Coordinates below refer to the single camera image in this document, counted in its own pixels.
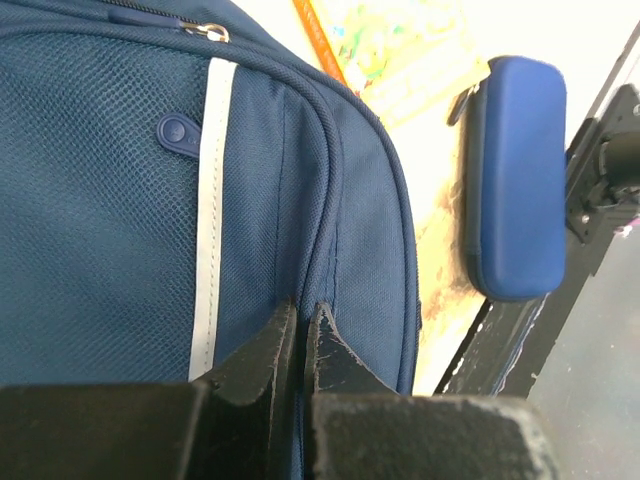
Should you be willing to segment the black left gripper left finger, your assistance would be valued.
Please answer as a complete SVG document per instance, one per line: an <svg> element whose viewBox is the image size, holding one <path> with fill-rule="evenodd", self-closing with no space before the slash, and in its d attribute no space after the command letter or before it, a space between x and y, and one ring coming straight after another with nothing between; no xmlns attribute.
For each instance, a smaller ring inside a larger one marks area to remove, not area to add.
<svg viewBox="0 0 640 480"><path fill-rule="evenodd" d="M297 312L281 303L221 365L187 383L1 391L5 479L285 479Z"/></svg>

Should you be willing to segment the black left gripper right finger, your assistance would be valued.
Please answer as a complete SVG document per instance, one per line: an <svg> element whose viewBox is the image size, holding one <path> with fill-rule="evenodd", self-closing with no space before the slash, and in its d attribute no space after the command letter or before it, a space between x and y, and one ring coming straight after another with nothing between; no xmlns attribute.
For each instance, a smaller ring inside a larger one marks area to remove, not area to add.
<svg viewBox="0 0 640 480"><path fill-rule="evenodd" d="M325 304L309 325L304 368L308 479L557 479L536 411L517 398L405 396L340 335Z"/></svg>

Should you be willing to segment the navy blue student backpack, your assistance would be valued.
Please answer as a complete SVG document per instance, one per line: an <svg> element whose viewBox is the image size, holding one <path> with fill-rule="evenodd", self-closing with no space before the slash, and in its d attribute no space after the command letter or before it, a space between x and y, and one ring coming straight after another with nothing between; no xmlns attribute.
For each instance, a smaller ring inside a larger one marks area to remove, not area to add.
<svg viewBox="0 0 640 480"><path fill-rule="evenodd" d="M390 389L420 329L379 118L229 1L1 5L1 391L187 383L283 302Z"/></svg>

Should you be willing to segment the blue zippered pencil case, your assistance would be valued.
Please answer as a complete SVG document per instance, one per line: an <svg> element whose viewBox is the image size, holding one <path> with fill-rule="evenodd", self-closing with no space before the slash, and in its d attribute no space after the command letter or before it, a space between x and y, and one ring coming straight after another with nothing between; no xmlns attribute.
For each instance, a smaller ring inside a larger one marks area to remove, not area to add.
<svg viewBox="0 0 640 480"><path fill-rule="evenodd" d="M521 302L555 290L566 265L566 102L551 64L499 56L467 102L467 275L485 297Z"/></svg>

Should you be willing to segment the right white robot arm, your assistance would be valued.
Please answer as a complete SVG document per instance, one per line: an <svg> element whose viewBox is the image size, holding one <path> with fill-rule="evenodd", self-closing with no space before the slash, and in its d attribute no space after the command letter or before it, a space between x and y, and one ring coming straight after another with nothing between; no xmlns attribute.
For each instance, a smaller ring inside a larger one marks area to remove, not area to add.
<svg viewBox="0 0 640 480"><path fill-rule="evenodd" d="M617 201L639 194L639 133L623 132L601 144L598 173L605 192Z"/></svg>

